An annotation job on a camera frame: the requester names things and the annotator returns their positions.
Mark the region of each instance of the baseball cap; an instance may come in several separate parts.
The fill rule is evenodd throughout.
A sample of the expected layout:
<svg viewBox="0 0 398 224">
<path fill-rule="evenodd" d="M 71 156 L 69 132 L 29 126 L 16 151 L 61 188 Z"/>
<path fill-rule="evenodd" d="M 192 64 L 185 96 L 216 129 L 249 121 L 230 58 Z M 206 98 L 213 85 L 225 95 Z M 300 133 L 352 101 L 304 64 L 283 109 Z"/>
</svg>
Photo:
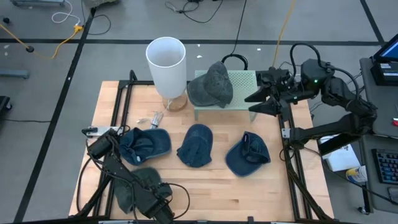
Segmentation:
<svg viewBox="0 0 398 224">
<path fill-rule="evenodd" d="M 192 80 L 187 86 L 187 93 L 195 106 L 218 105 L 224 108 L 230 104 L 233 88 L 224 63 L 214 63 L 206 74 Z"/>
<path fill-rule="evenodd" d="M 182 146 L 177 149 L 181 161 L 190 167 L 201 167 L 211 162 L 210 152 L 213 133 L 208 126 L 194 124 L 184 137 Z"/>
<path fill-rule="evenodd" d="M 147 159 L 162 156 L 171 151 L 168 132 L 161 128 L 140 130 L 134 128 L 120 139 L 119 151 L 128 163 L 138 166 Z"/>
<path fill-rule="evenodd" d="M 268 148 L 260 136 L 245 131 L 225 157 L 226 165 L 237 176 L 245 177 L 271 162 Z"/>
<path fill-rule="evenodd" d="M 169 186 L 159 185 L 160 183 L 162 183 L 162 179 L 160 178 L 159 173 L 154 168 L 146 167 L 141 169 L 135 169 L 133 171 L 130 171 L 130 173 L 136 175 L 142 180 L 146 180 L 145 183 L 149 185 L 149 188 L 155 187 L 157 189 L 157 195 L 161 198 L 167 198 L 173 193 L 172 189 Z M 118 205 L 120 209 L 125 214 L 128 214 L 132 211 L 132 194 L 133 190 L 128 183 L 120 179 L 115 179 L 114 195 L 118 200 Z"/>
</svg>

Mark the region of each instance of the computer monitor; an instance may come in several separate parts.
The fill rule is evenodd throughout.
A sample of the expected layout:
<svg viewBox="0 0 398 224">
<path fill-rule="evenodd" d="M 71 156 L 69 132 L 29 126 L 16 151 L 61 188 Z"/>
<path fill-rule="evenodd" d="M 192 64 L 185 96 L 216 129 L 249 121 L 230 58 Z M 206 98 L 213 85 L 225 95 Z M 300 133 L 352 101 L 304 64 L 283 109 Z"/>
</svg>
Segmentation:
<svg viewBox="0 0 398 224">
<path fill-rule="evenodd" d="M 398 62 L 398 34 L 384 45 L 373 58 L 377 62 Z"/>
</svg>

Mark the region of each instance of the concrete floor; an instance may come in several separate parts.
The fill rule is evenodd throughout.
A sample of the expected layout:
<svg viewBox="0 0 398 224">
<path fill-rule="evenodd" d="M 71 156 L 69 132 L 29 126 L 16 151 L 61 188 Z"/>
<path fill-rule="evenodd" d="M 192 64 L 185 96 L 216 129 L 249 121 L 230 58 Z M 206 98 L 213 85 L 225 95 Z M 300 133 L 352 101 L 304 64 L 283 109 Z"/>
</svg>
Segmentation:
<svg viewBox="0 0 398 224">
<path fill-rule="evenodd" d="M 81 19 L 80 0 L 69 0 L 73 14 Z M 182 7 L 185 0 L 170 0 Z M 101 82 L 127 79 L 133 69 L 138 79 L 150 80 L 144 56 L 147 44 L 134 40 L 152 40 L 162 36 L 193 40 L 186 44 L 188 79 L 194 70 L 208 68 L 214 61 L 232 51 L 233 45 L 223 40 L 234 40 L 238 31 L 243 0 L 225 0 L 213 20 L 197 24 L 164 6 L 165 1 L 121 0 L 97 9 L 95 15 L 106 14 L 112 21 L 111 30 L 104 35 L 89 35 L 90 40 L 132 40 L 128 44 L 85 44 L 76 66 L 48 153 L 27 207 L 24 221 L 65 218 L 75 190 L 78 171 L 84 151 L 84 136 L 80 130 L 91 124 Z M 366 0 L 384 40 L 398 31 L 395 0 Z M 192 17 L 205 20 L 212 15 L 219 2 L 204 0 Z M 36 51 L 51 55 L 56 44 L 46 44 L 49 39 L 65 39 L 73 32 L 76 19 L 54 24 L 51 15 L 62 9 L 55 5 L 13 6 L 0 1 L 0 14 L 10 17 L 8 28 L 22 39 L 36 39 L 31 44 Z M 243 18 L 240 40 L 272 40 L 266 45 L 239 44 L 236 53 L 249 61 L 250 70 L 266 70 L 272 63 L 280 28 L 289 10 L 289 0 L 249 0 Z M 86 18 L 89 9 L 84 8 Z M 94 20 L 90 32 L 101 32 L 108 22 L 103 17 Z M 27 69 L 27 80 L 0 77 L 0 95 L 10 96 L 14 105 L 7 118 L 52 119 L 60 98 L 72 59 L 77 48 L 65 44 L 55 60 L 43 60 L 27 54 L 23 46 L 8 44 L 9 36 L 0 30 L 0 67 Z M 206 44 L 207 40 L 220 40 Z M 344 68 L 352 74 L 359 73 L 358 60 L 369 57 L 378 49 L 378 39 L 371 27 L 360 0 L 296 0 L 295 9 L 287 24 L 282 40 L 315 41 L 322 59 Z M 350 45 L 348 41 L 360 41 Z M 289 60 L 288 44 L 279 49 L 277 65 Z M 297 47 L 295 58 L 302 63 L 315 55 L 309 49 Z M 230 59 L 226 66 L 231 70 L 243 68 L 240 61 Z M 310 106 L 320 98 L 310 100 Z M 336 121 L 344 110 L 327 105 L 319 106 L 313 114 L 314 125 Z M 22 196 L 35 165 L 48 123 L 3 122 L 0 127 L 0 223 L 13 222 Z M 335 217 L 346 222 L 395 223 L 398 215 L 375 210 L 369 216 L 356 211 L 363 205 L 362 191 L 357 187 L 325 173 Z"/>
</svg>

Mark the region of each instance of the wooden tabletop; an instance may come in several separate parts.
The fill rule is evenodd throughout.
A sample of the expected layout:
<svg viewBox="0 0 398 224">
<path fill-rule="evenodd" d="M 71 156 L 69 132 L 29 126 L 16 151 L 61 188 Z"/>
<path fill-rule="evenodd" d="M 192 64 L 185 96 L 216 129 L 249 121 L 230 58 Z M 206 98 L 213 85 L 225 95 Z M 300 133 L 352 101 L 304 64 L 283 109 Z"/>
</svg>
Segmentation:
<svg viewBox="0 0 398 224">
<path fill-rule="evenodd" d="M 117 88 L 118 82 L 102 83 L 93 126 L 110 125 Z M 122 96 L 118 124 L 121 120 L 125 92 Z M 136 121 L 141 118 L 153 118 L 154 111 L 163 110 L 162 97 L 156 92 L 155 86 L 134 85 L 127 124 L 132 128 L 148 129 L 149 122 L 137 124 Z M 296 127 L 312 127 L 307 101 L 293 105 L 292 111 Z M 212 162 L 201 168 L 188 167 L 177 156 L 177 149 L 182 145 L 185 133 L 195 123 L 205 124 L 213 131 Z M 253 216 L 255 221 L 294 221 L 285 162 L 279 159 L 282 142 L 277 118 L 258 114 L 251 123 L 248 111 L 201 111 L 198 121 L 195 122 L 193 105 L 188 102 L 182 111 L 166 111 L 159 127 L 169 132 L 172 152 L 166 156 L 149 159 L 140 167 L 154 167 L 164 182 L 180 184 L 187 188 L 191 206 L 180 220 L 245 221 L 248 216 Z M 245 131 L 256 133 L 263 138 L 269 150 L 271 163 L 263 165 L 248 177 L 236 177 L 228 169 L 225 155 L 241 139 Z M 306 146 L 318 150 L 315 141 L 310 141 Z M 301 156 L 308 191 L 325 213 L 333 217 L 320 158 L 307 151 L 301 151 Z M 88 156 L 85 154 L 82 166 L 87 159 Z M 131 170 L 137 168 L 126 161 L 123 162 Z M 99 177 L 100 171 L 92 162 L 89 163 L 82 177 L 80 207 L 84 206 L 96 190 Z M 173 200 L 170 207 L 179 215 L 187 206 L 187 196 L 182 189 L 172 186 L 172 190 Z M 296 191 L 298 201 L 302 202 L 298 188 Z M 108 190 L 105 190 L 100 214 L 104 213 L 107 193 Z M 304 218 L 302 203 L 299 204 L 301 217 Z M 76 191 L 70 214 L 76 214 Z M 139 212 L 137 214 L 139 219 L 146 219 Z M 133 219 L 133 215 L 125 214 L 115 198 L 111 218 Z"/>
</svg>

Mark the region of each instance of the blue baseball cap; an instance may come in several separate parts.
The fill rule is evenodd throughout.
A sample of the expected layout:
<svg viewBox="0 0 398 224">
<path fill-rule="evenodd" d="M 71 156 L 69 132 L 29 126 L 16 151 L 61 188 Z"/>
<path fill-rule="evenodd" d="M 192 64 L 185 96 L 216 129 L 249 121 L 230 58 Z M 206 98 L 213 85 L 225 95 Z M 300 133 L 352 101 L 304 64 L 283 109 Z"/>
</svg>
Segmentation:
<svg viewBox="0 0 398 224">
<path fill-rule="evenodd" d="M 211 162 L 213 133 L 208 126 L 194 124 L 184 137 L 182 146 L 177 149 L 181 161 L 190 167 L 201 167 Z"/>
<path fill-rule="evenodd" d="M 245 177 L 271 162 L 271 159 L 261 137 L 245 131 L 242 139 L 228 151 L 225 161 L 235 175 Z"/>
<path fill-rule="evenodd" d="M 161 128 L 134 128 L 120 139 L 119 151 L 128 163 L 138 166 L 147 159 L 162 156 L 172 149 L 168 132 Z"/>
</svg>

